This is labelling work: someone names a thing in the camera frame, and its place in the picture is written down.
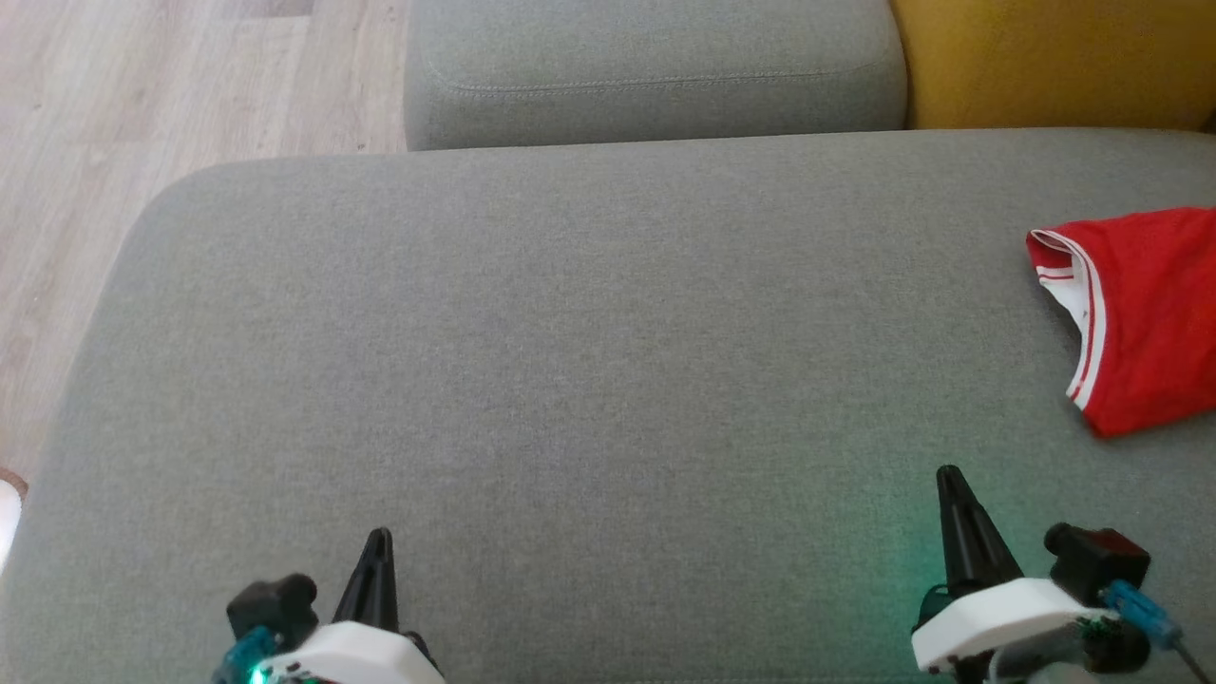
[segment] mustard yellow fabric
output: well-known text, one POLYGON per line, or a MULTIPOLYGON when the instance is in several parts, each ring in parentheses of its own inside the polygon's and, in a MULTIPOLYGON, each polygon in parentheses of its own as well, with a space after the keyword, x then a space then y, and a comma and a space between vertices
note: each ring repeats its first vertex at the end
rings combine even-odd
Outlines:
POLYGON ((911 128, 1198 129, 1216 0, 891 0, 911 128))

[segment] gray cushion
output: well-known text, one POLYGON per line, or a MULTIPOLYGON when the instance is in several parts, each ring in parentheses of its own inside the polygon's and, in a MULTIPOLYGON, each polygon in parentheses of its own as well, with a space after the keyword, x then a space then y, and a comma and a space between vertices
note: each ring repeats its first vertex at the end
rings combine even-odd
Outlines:
POLYGON ((415 0, 411 150, 901 128, 886 0, 415 0))
MULTIPOLYGON (((1155 554, 1216 652, 1216 420, 1094 439, 1036 226, 1216 198, 1216 139, 899 131, 220 167, 114 267, 6 577, 27 684, 201 682, 367 531, 454 684, 914 679, 959 464, 1023 567, 1155 554)), ((1141 682, 1182 680, 1158 658, 1141 682)))

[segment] black cable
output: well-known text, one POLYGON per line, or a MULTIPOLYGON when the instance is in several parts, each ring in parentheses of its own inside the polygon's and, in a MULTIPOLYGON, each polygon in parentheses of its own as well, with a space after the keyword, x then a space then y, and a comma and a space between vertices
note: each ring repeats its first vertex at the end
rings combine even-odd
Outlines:
POLYGON ((1182 656, 1182 662, 1187 663, 1187 667, 1190 668, 1190 672, 1195 674, 1197 679, 1203 682, 1203 684, 1212 684, 1212 680, 1207 678, 1204 669, 1199 667, 1199 661, 1197 661, 1195 657, 1190 655, 1190 651, 1182 645, 1181 639, 1173 643, 1173 650, 1178 651, 1178 655, 1182 656))

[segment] wooden floor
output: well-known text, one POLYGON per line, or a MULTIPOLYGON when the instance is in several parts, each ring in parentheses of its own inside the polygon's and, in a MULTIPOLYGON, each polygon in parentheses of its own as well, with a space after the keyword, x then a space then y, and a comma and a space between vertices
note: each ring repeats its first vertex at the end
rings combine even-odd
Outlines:
POLYGON ((0 0, 0 467, 38 454, 123 236, 192 170, 405 150, 409 0, 0 0))

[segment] red cloth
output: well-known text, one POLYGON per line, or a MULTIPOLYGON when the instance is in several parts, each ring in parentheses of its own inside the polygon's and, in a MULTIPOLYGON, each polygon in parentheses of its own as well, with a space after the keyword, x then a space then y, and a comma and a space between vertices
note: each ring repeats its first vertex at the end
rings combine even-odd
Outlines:
POLYGON ((1216 409, 1216 209, 1082 220, 1026 236, 1081 329, 1068 394, 1102 437, 1216 409))

